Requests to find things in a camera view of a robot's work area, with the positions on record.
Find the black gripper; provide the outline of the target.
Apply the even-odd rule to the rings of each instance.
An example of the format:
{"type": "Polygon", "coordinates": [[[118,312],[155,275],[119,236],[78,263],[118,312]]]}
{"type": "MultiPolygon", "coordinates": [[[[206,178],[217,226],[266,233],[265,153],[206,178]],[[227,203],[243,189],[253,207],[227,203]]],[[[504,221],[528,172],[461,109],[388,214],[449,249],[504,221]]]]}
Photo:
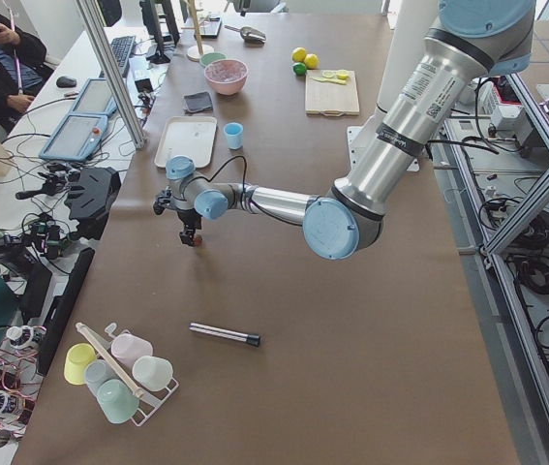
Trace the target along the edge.
{"type": "Polygon", "coordinates": [[[193,208],[189,210],[178,209],[176,213],[183,224],[183,231],[179,234],[181,242],[187,246],[201,245],[202,236],[200,233],[195,233],[202,229],[201,215],[193,208]]]}

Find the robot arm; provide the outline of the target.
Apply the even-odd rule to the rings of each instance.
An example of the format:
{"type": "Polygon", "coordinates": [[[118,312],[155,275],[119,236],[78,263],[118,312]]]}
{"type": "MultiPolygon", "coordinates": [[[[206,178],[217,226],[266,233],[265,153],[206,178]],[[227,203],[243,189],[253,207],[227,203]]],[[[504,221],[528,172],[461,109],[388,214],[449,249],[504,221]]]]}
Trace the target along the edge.
{"type": "Polygon", "coordinates": [[[528,67],[534,31],[532,1],[441,1],[424,35],[424,53],[384,118],[370,116],[357,134],[360,152],[350,171],[323,196],[252,185],[216,183],[191,159],[166,163],[168,186],[155,198],[156,214],[173,210],[180,234],[194,243],[203,219],[229,210],[264,214],[301,227],[308,246],[342,260],[381,235],[386,200],[420,156],[464,88],[475,78],[504,76],[528,67]]]}

